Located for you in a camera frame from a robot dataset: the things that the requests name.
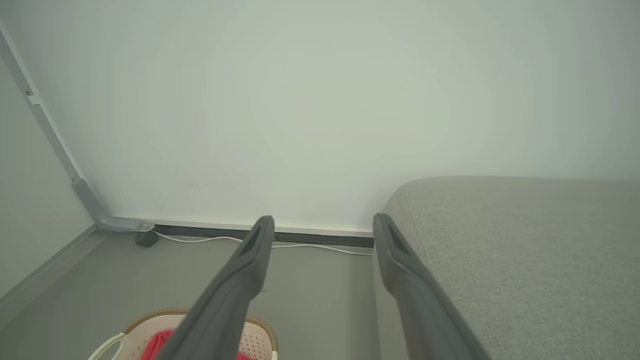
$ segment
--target gray metal bracket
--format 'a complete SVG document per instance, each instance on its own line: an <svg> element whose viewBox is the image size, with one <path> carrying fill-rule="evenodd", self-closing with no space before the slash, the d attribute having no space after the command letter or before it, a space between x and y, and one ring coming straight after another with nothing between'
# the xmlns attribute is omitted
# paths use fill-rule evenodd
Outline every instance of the gray metal bracket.
<svg viewBox="0 0 640 360"><path fill-rule="evenodd" d="M112 217L107 213L102 205L100 205L100 202L84 179L77 177L73 179L72 184L76 194L80 198L80 201L84 204L84 207L87 209L89 215L91 215L99 229L145 233L154 228L153 224L142 222L140 220Z"/></svg>
<svg viewBox="0 0 640 360"><path fill-rule="evenodd" d="M35 94L33 87L29 84L23 68L18 62L16 53L12 50L12 47L9 45L5 36L6 35L0 29L0 56L4 59L4 62L9 68L9 72L11 72L20 92L22 92L22 96L27 102L29 109L38 121L40 129L49 141L49 144L53 148L53 151L62 164L62 167L71 179L71 183L76 194L80 198L80 201L83 203L86 210L89 212L89 215L91 215L91 218L97 227L99 229L110 231L136 231L139 233L147 233L151 231L154 228L153 224L130 218L112 217L102 207L98 199L95 197L95 194L91 191L91 188L89 188L89 185L84 179L82 179L78 169L76 168L77 165L69 155L67 148L56 133L51 120L48 118L45 109L43 108L40 96Z"/></svg>

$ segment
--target baseboard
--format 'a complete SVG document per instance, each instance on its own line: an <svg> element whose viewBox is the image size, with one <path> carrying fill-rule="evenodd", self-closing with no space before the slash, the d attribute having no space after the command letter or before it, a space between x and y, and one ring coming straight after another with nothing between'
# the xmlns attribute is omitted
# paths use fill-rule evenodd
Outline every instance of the baseboard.
<svg viewBox="0 0 640 360"><path fill-rule="evenodd" d="M0 297L0 329L107 236L92 225Z"/></svg>
<svg viewBox="0 0 640 360"><path fill-rule="evenodd" d="M155 231L168 236L187 236L190 238L213 238L216 236L231 236L244 239L249 233L247 230L209 229L203 227L184 227L172 225L156 225ZM341 245L352 247L373 248L372 238L360 238L356 236L329 236L314 234L275 233L275 241L284 243L316 244L316 245Z"/></svg>
<svg viewBox="0 0 640 360"><path fill-rule="evenodd" d="M207 229L250 230L254 222L233 220L208 220L197 218L161 218L117 214L117 217L134 218L157 225L200 227ZM347 227L315 226L303 224L283 224L276 221L276 233L311 234L326 236L352 236L372 238L371 229L350 229Z"/></svg>

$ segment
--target gray floor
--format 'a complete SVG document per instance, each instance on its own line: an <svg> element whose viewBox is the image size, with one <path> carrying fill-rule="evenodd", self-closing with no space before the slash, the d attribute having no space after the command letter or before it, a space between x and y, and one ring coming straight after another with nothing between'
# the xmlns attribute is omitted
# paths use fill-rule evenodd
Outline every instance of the gray floor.
<svg viewBox="0 0 640 360"><path fill-rule="evenodd" d="M236 247L161 240L143 249L111 235L0 330L0 359L86 359L138 318L191 306ZM369 256L274 249L248 314L272 326L280 359L380 358Z"/></svg>

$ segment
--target plastic basket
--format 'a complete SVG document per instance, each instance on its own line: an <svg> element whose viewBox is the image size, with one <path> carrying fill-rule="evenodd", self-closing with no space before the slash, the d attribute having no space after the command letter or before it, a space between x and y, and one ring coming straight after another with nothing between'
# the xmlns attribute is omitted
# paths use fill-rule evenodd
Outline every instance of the plastic basket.
<svg viewBox="0 0 640 360"><path fill-rule="evenodd" d="M119 344L111 360L140 360L149 341L158 332L175 330L187 315L187 310L164 310L140 319L124 332L105 341L89 360L98 360L113 345ZM238 352L247 359L277 360L278 343L273 329L259 318L249 317L244 322Z"/></svg>

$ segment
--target gray sofa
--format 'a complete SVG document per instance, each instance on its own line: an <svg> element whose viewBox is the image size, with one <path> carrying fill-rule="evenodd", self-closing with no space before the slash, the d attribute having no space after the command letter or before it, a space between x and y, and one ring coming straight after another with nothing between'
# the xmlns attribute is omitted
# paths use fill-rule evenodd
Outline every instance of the gray sofa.
<svg viewBox="0 0 640 360"><path fill-rule="evenodd" d="M638 184L434 177L383 212L493 360L640 359ZM381 358L407 359L379 273Z"/></svg>

